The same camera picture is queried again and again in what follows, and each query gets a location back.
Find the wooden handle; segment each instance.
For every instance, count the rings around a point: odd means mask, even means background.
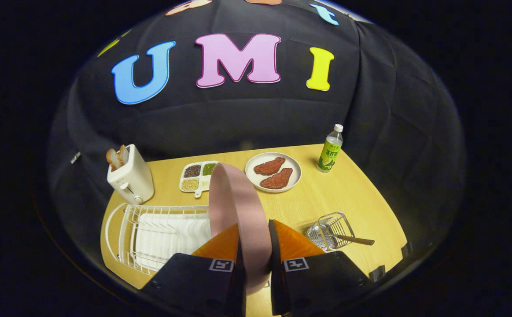
[[[352,242],[360,243],[360,244],[373,245],[373,243],[375,243],[374,240],[369,240],[369,239],[361,239],[361,238],[356,238],[356,237],[348,237],[348,236],[334,235],[334,234],[333,234],[333,236],[337,237],[338,239],[352,241]]]

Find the letter u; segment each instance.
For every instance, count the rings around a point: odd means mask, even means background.
[[[175,41],[165,42],[147,50],[147,55],[152,56],[152,80],[142,87],[135,86],[133,80],[133,64],[139,59],[138,55],[126,58],[113,67],[111,73],[115,75],[115,95],[121,103],[141,103],[164,89],[169,78],[169,49],[175,44]]]

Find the toaster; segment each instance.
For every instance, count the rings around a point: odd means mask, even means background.
[[[112,170],[109,165],[107,182],[128,203],[140,205],[154,195],[152,174],[135,145],[129,144],[126,148],[129,151],[129,161],[116,170]]]

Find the foam letter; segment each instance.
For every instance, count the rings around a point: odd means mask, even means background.
[[[225,34],[210,34],[195,40],[203,47],[202,76],[197,80],[200,88],[219,86],[225,78],[219,74],[219,62],[234,82],[239,82],[252,62],[252,72],[247,78],[251,82],[271,83],[280,81],[276,72],[276,47],[279,36],[256,34],[242,50]]]
[[[323,18],[326,22],[332,23],[335,26],[337,26],[339,23],[338,21],[334,20],[333,18],[330,18],[330,16],[334,16],[334,14],[330,11],[328,11],[327,8],[324,8],[323,6],[318,6],[317,4],[311,4],[311,7],[314,7],[317,9],[318,15]]]
[[[111,73],[115,75],[115,95],[121,103],[141,103],[164,89],[169,78],[169,49],[175,44],[174,41],[165,42],[147,50],[147,55],[152,56],[152,80],[142,87],[136,87],[133,81],[133,64],[139,59],[138,55],[126,58],[113,67]]]
[[[334,59],[334,55],[322,48],[310,48],[310,52],[314,55],[313,73],[310,75],[310,79],[306,81],[306,86],[311,89],[326,92],[330,89],[328,70],[330,69],[330,61]]]
[[[274,4],[281,4],[282,0],[246,0],[249,4],[269,4],[273,6]]]
[[[128,30],[127,32],[125,32],[125,34],[121,35],[119,38],[117,38],[113,42],[109,43],[109,45],[105,46],[105,48],[97,55],[97,57],[101,56],[103,53],[107,52],[110,48],[112,48],[113,46],[117,45],[117,43],[119,43],[121,38],[123,36],[127,35],[129,32],[131,32],[131,30]]]
[[[166,14],[166,16],[176,14],[176,13],[185,11],[187,9],[202,7],[202,6],[205,6],[205,4],[210,4],[211,2],[212,2],[212,0],[188,1],[188,2],[185,2],[184,4],[180,4],[179,6],[169,10],[168,13]]]

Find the spoon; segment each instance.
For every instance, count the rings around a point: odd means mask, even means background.
[[[336,237],[336,238],[341,239],[341,240],[346,240],[346,241],[351,241],[351,242],[360,243],[360,244],[366,244],[366,245],[373,245],[373,243],[375,243],[374,240],[361,239],[361,238],[349,237],[349,236],[342,236],[342,235],[337,235],[336,233],[326,233],[324,236],[325,237],[326,236],[332,236],[332,237]]]

